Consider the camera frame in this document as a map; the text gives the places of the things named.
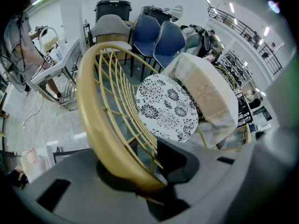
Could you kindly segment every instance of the gold metal chair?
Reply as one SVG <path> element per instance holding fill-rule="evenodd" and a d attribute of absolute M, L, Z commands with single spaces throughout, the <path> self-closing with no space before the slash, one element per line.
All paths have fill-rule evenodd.
<path fill-rule="evenodd" d="M 140 195 L 149 196 L 165 188 L 154 176 L 155 167 L 161 167 L 156 159 L 157 139 L 139 119 L 135 101 L 138 85 L 130 84 L 114 50 L 127 53 L 157 73 L 120 46 L 110 42 L 95 44 L 83 56 L 78 72 L 79 112 L 88 140 L 107 170 L 134 183 Z M 95 77 L 94 65 L 99 69 L 99 77 Z M 132 145 L 146 154 L 150 165 L 137 156 Z"/>

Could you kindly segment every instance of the chair leg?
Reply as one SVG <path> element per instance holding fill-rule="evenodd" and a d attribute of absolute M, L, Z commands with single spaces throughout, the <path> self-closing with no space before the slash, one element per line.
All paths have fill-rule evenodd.
<path fill-rule="evenodd" d="M 134 68 L 134 57 L 131 56 L 131 77 L 133 76 L 133 68 Z"/>
<path fill-rule="evenodd" d="M 127 63 L 127 57 L 128 57 L 128 54 L 126 53 L 126 55 L 125 55 L 125 63 L 123 65 L 126 65 L 126 63 Z"/>
<path fill-rule="evenodd" d="M 154 62 L 154 64 L 153 64 L 153 68 L 155 68 L 156 64 L 157 64 L 157 61 L 155 60 L 155 62 Z"/>
<path fill-rule="evenodd" d="M 140 78 L 140 82 L 142 82 L 142 80 L 143 80 L 144 68 L 145 68 L 145 65 L 144 65 L 144 64 L 142 64 L 142 71 L 141 71 L 141 78 Z"/>

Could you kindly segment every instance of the blue plastic chair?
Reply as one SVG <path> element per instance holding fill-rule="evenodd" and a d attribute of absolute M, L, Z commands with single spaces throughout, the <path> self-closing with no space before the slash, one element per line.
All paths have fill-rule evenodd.
<path fill-rule="evenodd" d="M 141 14 L 135 24 L 133 32 L 133 52 L 139 52 L 143 55 L 144 61 L 149 58 L 149 63 L 153 57 L 155 49 L 155 41 L 157 40 L 160 32 L 160 24 L 157 19 L 145 14 Z M 131 58 L 131 77 L 133 75 L 134 58 Z"/>
<path fill-rule="evenodd" d="M 184 48 L 186 41 L 182 34 L 181 28 L 170 21 L 163 22 L 158 41 L 154 49 L 155 68 L 156 63 L 160 65 L 159 73 L 161 68 L 165 69 L 170 62 L 175 58 L 178 51 Z"/>

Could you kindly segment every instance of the black metal railing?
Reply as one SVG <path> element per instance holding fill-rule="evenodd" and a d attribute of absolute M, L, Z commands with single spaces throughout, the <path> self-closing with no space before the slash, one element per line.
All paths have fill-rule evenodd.
<path fill-rule="evenodd" d="M 227 26 L 235 30 L 258 51 L 261 57 L 265 60 L 274 77 L 277 77 L 280 74 L 283 68 L 279 60 L 276 58 L 270 47 L 265 42 L 261 42 L 261 37 L 256 32 L 254 32 L 254 30 L 249 28 L 243 22 L 237 20 L 235 17 L 219 9 L 211 7 L 208 4 L 206 5 L 210 17 L 226 24 Z"/>

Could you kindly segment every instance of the gray floor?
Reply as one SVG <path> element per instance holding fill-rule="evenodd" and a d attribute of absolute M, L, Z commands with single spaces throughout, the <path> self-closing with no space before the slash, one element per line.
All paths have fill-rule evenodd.
<path fill-rule="evenodd" d="M 132 84 L 139 84 L 141 77 L 142 65 L 135 60 L 133 77 L 130 77 L 130 60 L 127 61 L 126 66 L 122 66 L 129 81 Z M 145 69 L 144 77 L 147 77 L 150 71 Z M 65 77 L 54 78 L 58 89 L 64 90 Z M 62 147 L 63 151 L 73 151 L 88 148 L 88 140 L 86 133 L 78 118 L 78 109 L 68 111 L 57 106 L 47 100 L 40 112 L 30 118 L 30 120 L 23 127 L 23 122 L 36 113 L 43 103 L 43 98 L 38 92 L 31 91 L 26 98 L 23 109 L 23 117 L 9 117 L 5 121 L 5 150 L 21 154 L 22 151 L 28 150 L 32 147 L 42 147 L 45 145 L 52 146 L 53 151 L 56 147 Z M 77 104 L 74 102 L 70 104 L 72 108 L 76 108 Z"/>

